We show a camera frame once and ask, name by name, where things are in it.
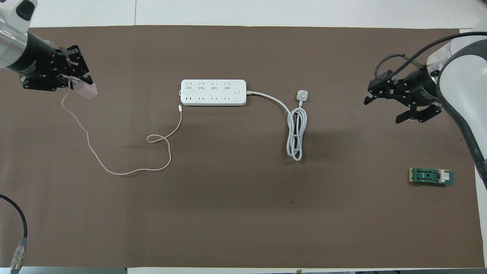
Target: charging cable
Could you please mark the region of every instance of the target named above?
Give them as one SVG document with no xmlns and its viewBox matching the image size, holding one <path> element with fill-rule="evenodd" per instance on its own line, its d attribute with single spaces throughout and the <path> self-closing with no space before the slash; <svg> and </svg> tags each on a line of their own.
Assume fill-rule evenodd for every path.
<svg viewBox="0 0 487 274">
<path fill-rule="evenodd" d="M 296 99 L 299 101 L 299 105 L 293 111 L 290 111 L 287 106 L 279 101 L 278 99 L 255 91 L 247 91 L 247 95 L 259 95 L 269 98 L 271 100 L 279 103 L 287 111 L 287 126 L 289 127 L 289 134 L 287 136 L 286 150 L 287 154 L 291 156 L 295 161 L 299 161 L 302 158 L 302 144 L 304 129 L 306 129 L 306 124 L 308 122 L 308 115 L 306 111 L 302 108 L 303 102 L 308 99 L 308 92 L 305 90 L 298 91 Z"/>
<path fill-rule="evenodd" d="M 83 127 L 83 125 L 81 124 L 81 122 L 78 120 L 78 118 L 76 117 L 76 115 L 74 115 L 74 113 L 66 108 L 66 106 L 64 105 L 64 101 L 66 100 L 66 98 L 68 97 L 69 95 L 69 92 L 68 91 L 66 93 L 66 95 L 64 96 L 64 98 L 62 99 L 61 101 L 61 106 L 64 110 L 66 110 L 67 112 L 69 112 L 73 118 L 76 120 L 76 122 L 78 122 L 78 125 L 81 127 L 81 129 L 86 133 L 86 139 L 88 141 L 88 147 L 91 149 L 91 151 L 93 152 L 94 156 L 96 157 L 96 159 L 98 160 L 98 162 L 100 163 L 100 165 L 103 167 L 103 169 L 105 169 L 108 173 L 111 173 L 113 175 L 129 175 L 129 174 L 132 174 L 134 172 L 137 172 L 137 171 L 160 171 L 160 170 L 163 170 L 165 169 L 167 166 L 169 166 L 169 164 L 171 163 L 171 160 L 172 160 L 172 155 L 171 155 L 171 146 L 169 144 L 169 141 L 168 141 L 168 137 L 173 135 L 176 130 L 178 130 L 179 126 L 181 125 L 181 121 L 183 120 L 183 108 L 181 107 L 181 105 L 179 105 L 179 113 L 180 113 L 180 117 L 179 117 L 179 123 L 178 125 L 176 126 L 176 128 L 171 132 L 169 133 L 168 135 L 166 136 L 162 136 L 162 135 L 159 135 L 159 134 L 151 134 L 149 136 L 147 136 L 147 142 L 149 143 L 156 143 L 156 142 L 159 142 L 161 140 L 164 140 L 166 141 L 166 143 L 168 144 L 168 153 L 169 153 L 169 161 L 168 163 L 161 167 L 161 168 L 158 168 L 158 169 L 149 169 L 149 168 L 139 168 L 139 169 L 136 169 L 136 170 L 133 170 L 133 171 L 130 171 L 130 172 L 127 172 L 127 173 L 117 173 L 117 172 L 113 172 L 113 171 L 110 171 L 108 168 L 105 167 L 105 165 L 101 162 L 100 160 L 100 157 L 98 157 L 98 155 L 96 154 L 96 152 L 94 151 L 93 147 L 91 147 L 91 144 L 90 144 L 90 135 L 88 134 L 88 131 Z"/>
</svg>

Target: power outlet socket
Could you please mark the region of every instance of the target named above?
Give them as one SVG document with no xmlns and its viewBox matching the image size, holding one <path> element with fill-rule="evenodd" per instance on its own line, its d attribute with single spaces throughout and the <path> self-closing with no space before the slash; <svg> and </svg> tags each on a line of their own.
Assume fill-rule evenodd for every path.
<svg viewBox="0 0 487 274">
<path fill-rule="evenodd" d="M 243 106 L 247 103 L 247 83 L 244 80 L 181 81 L 181 103 L 185 106 Z"/>
</svg>

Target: metal connector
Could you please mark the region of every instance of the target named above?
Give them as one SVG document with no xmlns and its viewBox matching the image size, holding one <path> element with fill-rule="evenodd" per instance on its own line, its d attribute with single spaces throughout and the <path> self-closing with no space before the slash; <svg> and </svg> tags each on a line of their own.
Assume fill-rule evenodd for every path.
<svg viewBox="0 0 487 274">
<path fill-rule="evenodd" d="M 14 258 L 12 259 L 12 264 L 10 265 L 10 271 L 18 273 L 24 264 L 25 256 L 27 254 L 27 238 L 22 238 L 19 246 L 15 249 Z"/>
</svg>

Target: power cord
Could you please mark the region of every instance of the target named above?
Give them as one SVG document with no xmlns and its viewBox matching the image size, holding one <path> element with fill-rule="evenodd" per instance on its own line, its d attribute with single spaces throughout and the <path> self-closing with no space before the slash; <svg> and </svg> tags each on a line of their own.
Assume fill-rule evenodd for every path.
<svg viewBox="0 0 487 274">
<path fill-rule="evenodd" d="M 169 141 L 168 141 L 167 138 L 169 136 L 173 135 L 179 129 L 179 126 L 181 125 L 181 121 L 183 120 L 183 108 L 181 107 L 181 105 L 179 105 L 179 113 L 180 113 L 179 123 L 178 123 L 178 125 L 176 126 L 176 128 L 171 133 L 169 133 L 166 136 L 162 136 L 162 135 L 159 135 L 159 134 L 151 134 L 151 135 L 147 136 L 147 138 L 146 138 L 147 142 L 149 142 L 149 143 L 156 143 L 156 142 L 159 142 L 161 140 L 166 141 L 166 143 L 168 144 L 168 153 L 169 153 L 169 161 L 168 161 L 168 163 L 165 166 L 163 166 L 161 168 L 158 168 L 158 169 L 139 168 L 139 169 L 136 169 L 136 170 L 133 170 L 133 171 L 130 171 L 130 172 L 126 172 L 126 173 L 117 173 L 117 172 L 110 171 L 101 162 L 100 157 L 98 156 L 98 154 L 96 154 L 96 152 L 94 151 L 93 147 L 90 144 L 90 135 L 88 134 L 88 131 L 83 127 L 83 125 L 78 120 L 78 118 L 76 117 L 76 115 L 74 115 L 74 113 L 70 109 L 66 108 L 66 106 L 64 105 L 64 101 L 68 97 L 69 93 L 70 93 L 70 91 L 68 91 L 66 93 L 66 95 L 63 97 L 63 99 L 61 101 L 61 106 L 62 106 L 62 108 L 64 110 L 66 110 L 67 112 L 69 112 L 73 116 L 73 118 L 76 120 L 76 122 L 81 127 L 81 129 L 86 133 L 86 139 L 88 141 L 88 147 L 91 149 L 91 151 L 93 152 L 94 156 L 96 157 L 96 159 L 98 160 L 98 162 L 100 163 L 100 165 L 103 167 L 103 169 L 105 169 L 105 171 L 107 171 L 108 173 L 111 173 L 113 175 L 122 176 L 122 175 L 129 175 L 129 174 L 132 174 L 132 173 L 138 172 L 138 171 L 160 171 L 160 170 L 165 169 L 167 166 L 169 166 L 169 164 L 171 163 L 171 160 L 172 160 L 172 155 L 171 155 L 171 146 L 170 146 Z M 149 140 L 151 137 L 159 137 L 159 138 L 158 139 L 155 139 L 155 140 Z"/>
<path fill-rule="evenodd" d="M 23 238 L 20 240 L 20 244 L 15 249 L 14 258 L 12 259 L 12 264 L 10 265 L 10 273 L 11 274 L 18 274 L 22 265 L 24 264 L 25 255 L 27 254 L 27 221 L 25 220 L 25 215 L 20 209 L 20 207 L 12 201 L 9 197 L 0 194 L 0 198 L 7 201 L 11 204 L 19 213 L 20 218 L 22 219 L 22 226 L 24 230 Z"/>
<path fill-rule="evenodd" d="M 287 154 L 295 161 L 301 160 L 303 144 L 302 140 L 304 130 L 306 129 L 306 124 L 308 123 L 308 115 L 302 106 L 303 102 L 308 99 L 308 92 L 305 90 L 298 91 L 296 99 L 299 101 L 299 105 L 293 111 L 290 111 L 283 102 L 270 95 L 255 91 L 247 91 L 247 95 L 259 95 L 269 98 L 279 103 L 287 111 L 287 126 L 289 127 L 286 145 Z"/>
</svg>

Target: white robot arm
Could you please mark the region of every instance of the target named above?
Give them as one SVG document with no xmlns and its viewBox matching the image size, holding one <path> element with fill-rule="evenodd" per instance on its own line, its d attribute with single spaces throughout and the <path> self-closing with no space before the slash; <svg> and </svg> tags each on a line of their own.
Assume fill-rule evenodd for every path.
<svg viewBox="0 0 487 274">
<path fill-rule="evenodd" d="M 381 61 L 375 70 L 375 79 L 369 83 L 369 95 L 364 104 L 376 98 L 395 99 L 410 108 L 396 118 L 396 123 L 408 119 L 425 122 L 439 114 L 442 108 L 460 127 L 477 171 L 487 188 L 487 20 L 475 26 L 470 33 L 457 38 L 428 57 L 426 66 L 416 63 L 418 69 L 404 79 L 395 75 L 414 58 L 404 54 L 391 55 Z M 395 72 L 377 75 L 378 68 L 392 57 L 408 60 Z"/>
<path fill-rule="evenodd" d="M 0 68 L 20 75 L 25 89 L 70 88 L 92 99 L 96 85 L 78 46 L 62 51 L 29 29 L 37 0 L 0 0 Z"/>
</svg>

